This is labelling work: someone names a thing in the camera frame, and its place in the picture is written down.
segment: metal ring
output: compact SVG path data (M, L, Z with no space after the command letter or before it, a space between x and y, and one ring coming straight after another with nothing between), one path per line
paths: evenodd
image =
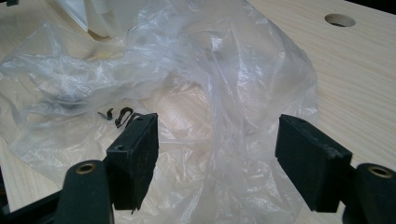
M391 173L389 170L386 170L382 167L379 166L370 166L369 167L369 171L370 173L372 173L373 175L377 175L380 176L382 178L392 178L393 177L393 173Z
M88 174L88 173L94 171L95 169L96 169L95 163L87 162L87 163L80 165L76 169L76 173L78 173L79 175L85 175L85 174Z

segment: transparent plastic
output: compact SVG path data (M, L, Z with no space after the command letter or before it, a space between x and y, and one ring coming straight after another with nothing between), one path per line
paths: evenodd
M55 0L83 30L101 37L125 35L146 0Z
M301 198L275 158L281 113L315 122L305 53L241 0L149 0L124 38L45 24L0 66L0 134L62 185L103 159L129 106L159 114L160 156L142 208L118 223L292 223Z

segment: clear plastic sheet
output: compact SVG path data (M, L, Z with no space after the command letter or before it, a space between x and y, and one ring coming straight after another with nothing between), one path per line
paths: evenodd
M62 185L122 132L98 115L159 114L160 156L142 208L118 223L291 223L301 198L275 156L281 113L315 122L316 74L242 0L148 0L124 38L44 24L0 66L0 134Z

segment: light wood surface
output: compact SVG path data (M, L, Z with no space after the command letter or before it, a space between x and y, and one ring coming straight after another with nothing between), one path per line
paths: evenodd
M372 162L396 170L396 16L341 0L249 2L308 54L318 74L318 127L354 153L353 165ZM356 24L330 25L324 17L332 13ZM1 4L0 60L42 21L89 36L51 0ZM58 190L0 140L11 210ZM341 223L342 206L337 214L318 214L304 205L296 223Z

